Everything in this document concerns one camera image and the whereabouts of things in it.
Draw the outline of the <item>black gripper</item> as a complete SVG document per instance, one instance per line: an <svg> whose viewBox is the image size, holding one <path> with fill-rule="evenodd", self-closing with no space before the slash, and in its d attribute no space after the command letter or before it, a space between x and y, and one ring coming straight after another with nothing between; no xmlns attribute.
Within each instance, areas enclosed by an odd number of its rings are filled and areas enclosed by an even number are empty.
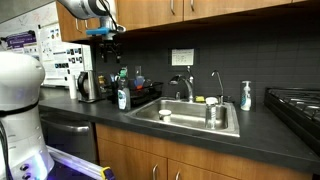
<svg viewBox="0 0 320 180"><path fill-rule="evenodd" d="M99 46L104 48L102 49L102 59L104 63L108 62L107 51L111 51L116 54L116 63L120 63L121 61L121 43L117 38L102 36L101 41L99 42Z"/></svg>

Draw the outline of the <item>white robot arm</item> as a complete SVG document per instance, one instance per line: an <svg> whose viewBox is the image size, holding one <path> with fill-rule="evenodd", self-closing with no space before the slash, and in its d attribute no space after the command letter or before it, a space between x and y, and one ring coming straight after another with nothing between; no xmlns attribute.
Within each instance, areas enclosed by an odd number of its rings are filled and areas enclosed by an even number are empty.
<svg viewBox="0 0 320 180"><path fill-rule="evenodd" d="M115 0L58 0L76 19L88 20L98 18L98 28L87 28L85 33L91 36L101 35L105 45L115 54L119 63L121 53L113 42L116 34L123 33L126 28L116 21Z"/></svg>

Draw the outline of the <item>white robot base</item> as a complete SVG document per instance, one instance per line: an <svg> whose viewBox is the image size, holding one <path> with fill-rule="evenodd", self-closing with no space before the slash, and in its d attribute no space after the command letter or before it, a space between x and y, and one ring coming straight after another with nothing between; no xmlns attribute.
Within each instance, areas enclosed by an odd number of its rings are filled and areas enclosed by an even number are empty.
<svg viewBox="0 0 320 180"><path fill-rule="evenodd" d="M31 55L0 52L1 180L47 180L54 167L38 109L45 70Z"/></svg>

